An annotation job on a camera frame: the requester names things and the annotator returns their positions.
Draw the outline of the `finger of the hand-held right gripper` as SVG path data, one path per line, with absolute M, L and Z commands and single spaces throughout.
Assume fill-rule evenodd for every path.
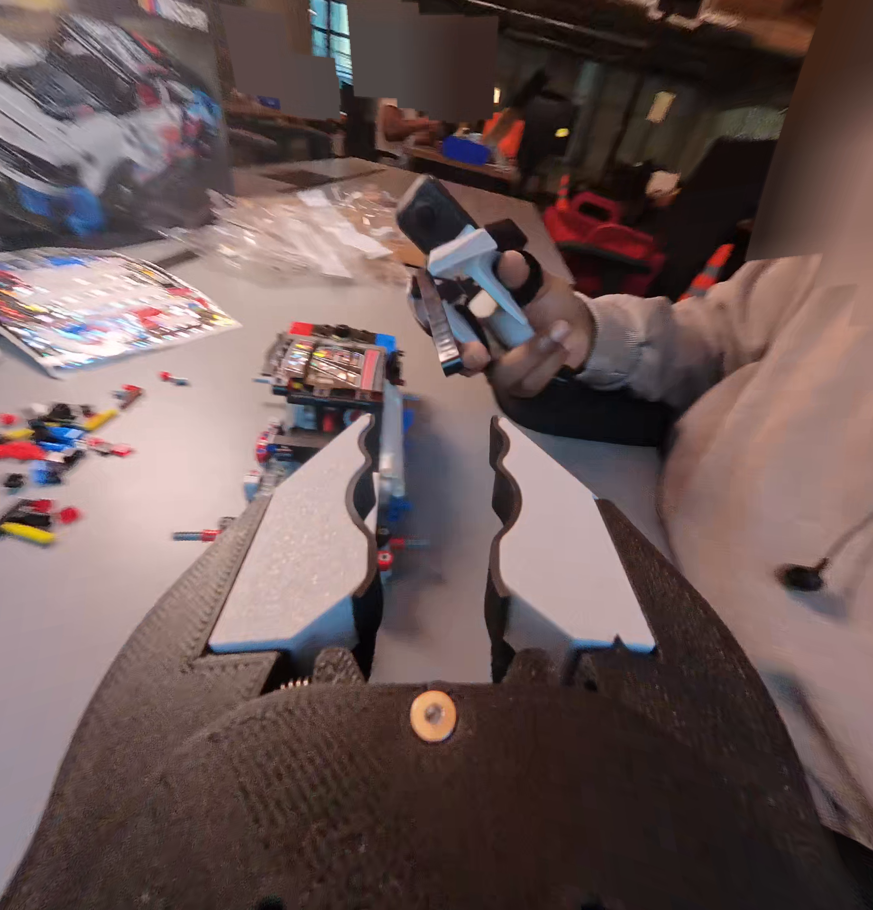
M 430 336 L 442 373 L 447 377 L 462 373 L 465 369 L 462 352 L 446 306 L 428 272 L 413 274 L 410 308 L 420 328 Z

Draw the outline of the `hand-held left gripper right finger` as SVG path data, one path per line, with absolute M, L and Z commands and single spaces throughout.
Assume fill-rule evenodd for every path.
M 492 507 L 501 528 L 487 566 L 496 648 L 578 654 L 657 647 L 600 500 L 507 418 L 490 423 Z

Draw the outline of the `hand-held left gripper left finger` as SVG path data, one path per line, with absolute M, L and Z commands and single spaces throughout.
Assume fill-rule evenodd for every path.
M 374 416 L 336 435 L 271 494 L 207 642 L 212 654 L 315 656 L 360 642 L 378 581 Z

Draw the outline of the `partly built lego car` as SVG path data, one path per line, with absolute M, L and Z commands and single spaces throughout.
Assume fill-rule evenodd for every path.
M 383 581 L 390 580 L 395 555 L 425 543 L 404 538 L 400 519 L 410 509 L 406 494 L 406 442 L 414 411 L 403 393 L 403 352 L 393 336 L 346 324 L 294 322 L 267 350 L 257 382 L 284 401 L 255 445 L 257 468 L 244 478 L 252 502 L 294 474 L 351 425 L 375 418 L 371 444 L 378 477 L 375 531 Z

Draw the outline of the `pile of colourful lego pieces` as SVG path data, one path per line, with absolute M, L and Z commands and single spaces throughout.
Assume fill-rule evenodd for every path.
M 22 540 L 47 548 L 55 542 L 60 528 L 79 520 L 76 507 L 60 507 L 50 497 L 21 494 L 62 486 L 89 456 L 130 456 L 132 447 L 108 441 L 99 431 L 144 394 L 141 386 L 125 384 L 113 392 L 114 403 L 105 409 L 66 402 L 35 405 L 28 409 L 23 423 L 15 414 L 0 414 L 0 463 L 17 467 L 0 480 L 1 488 L 13 499 L 0 513 L 0 540 Z

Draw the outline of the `person's right forearm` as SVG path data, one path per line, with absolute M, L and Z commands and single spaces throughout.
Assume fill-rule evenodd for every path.
M 594 326 L 579 381 L 684 412 L 717 383 L 766 357 L 811 295 L 821 259 L 749 262 L 702 296 L 676 303 L 576 292 Z

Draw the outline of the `red grey lego axle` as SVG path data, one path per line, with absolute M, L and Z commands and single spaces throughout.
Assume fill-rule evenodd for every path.
M 235 521 L 236 517 L 223 516 L 216 522 L 215 527 L 199 530 L 177 530 L 171 533 L 170 540 L 174 542 L 211 543 L 217 540 Z

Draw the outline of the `lego set cardboard box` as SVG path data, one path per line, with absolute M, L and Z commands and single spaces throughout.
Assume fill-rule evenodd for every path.
M 232 190 L 211 2 L 0 2 L 0 249 L 134 245 Z

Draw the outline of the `person's right hand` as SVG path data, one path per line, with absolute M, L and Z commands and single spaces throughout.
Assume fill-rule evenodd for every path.
M 499 355 L 480 341 L 461 342 L 463 374 L 487 373 L 493 390 L 516 399 L 532 399 L 561 369 L 579 372 L 592 352 L 595 324 L 573 286 L 544 272 L 543 284 L 524 308 L 533 336 Z

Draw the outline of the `blue plastic bin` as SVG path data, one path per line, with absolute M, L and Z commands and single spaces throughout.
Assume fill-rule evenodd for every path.
M 468 136 L 446 136 L 442 140 L 441 153 L 448 160 L 461 165 L 483 167 L 493 163 L 491 148 Z

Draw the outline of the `heap of clear plastic bags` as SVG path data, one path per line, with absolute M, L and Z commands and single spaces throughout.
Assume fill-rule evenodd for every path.
M 404 235 L 396 198 L 370 180 L 267 198 L 214 194 L 211 222 L 162 235 L 258 284 L 274 279 L 334 286 L 404 286 Z

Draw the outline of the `red chair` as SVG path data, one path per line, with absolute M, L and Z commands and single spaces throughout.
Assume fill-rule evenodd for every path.
M 624 211 L 617 201 L 588 190 L 558 194 L 544 210 L 544 227 L 576 290 L 589 298 L 616 293 L 643 298 L 665 264 L 651 235 L 623 223 Z

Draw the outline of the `orange traffic cone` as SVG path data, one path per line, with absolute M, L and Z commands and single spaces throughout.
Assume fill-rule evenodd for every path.
M 714 287 L 720 279 L 722 270 L 726 267 L 733 251 L 735 244 L 726 243 L 719 246 L 706 261 L 704 267 L 690 282 L 687 289 L 681 295 L 679 302 L 693 298 L 703 297 L 708 290 Z

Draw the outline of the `shiny sticker sheet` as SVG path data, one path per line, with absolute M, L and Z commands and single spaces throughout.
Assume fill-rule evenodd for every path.
M 0 254 L 0 337 L 54 379 L 239 328 L 201 290 L 120 252 Z

